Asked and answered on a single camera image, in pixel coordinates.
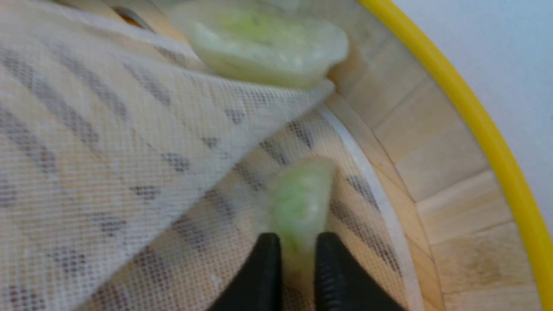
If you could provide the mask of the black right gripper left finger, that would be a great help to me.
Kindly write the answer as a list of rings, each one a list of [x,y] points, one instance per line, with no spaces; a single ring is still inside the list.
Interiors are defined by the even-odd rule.
[[[275,233],[262,233],[241,269],[209,307],[210,311],[280,311],[282,256]]]

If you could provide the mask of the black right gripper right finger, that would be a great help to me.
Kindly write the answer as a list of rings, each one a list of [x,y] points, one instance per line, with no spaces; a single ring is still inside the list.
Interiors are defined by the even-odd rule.
[[[403,311],[359,264],[339,236],[318,235],[315,257],[317,311]]]

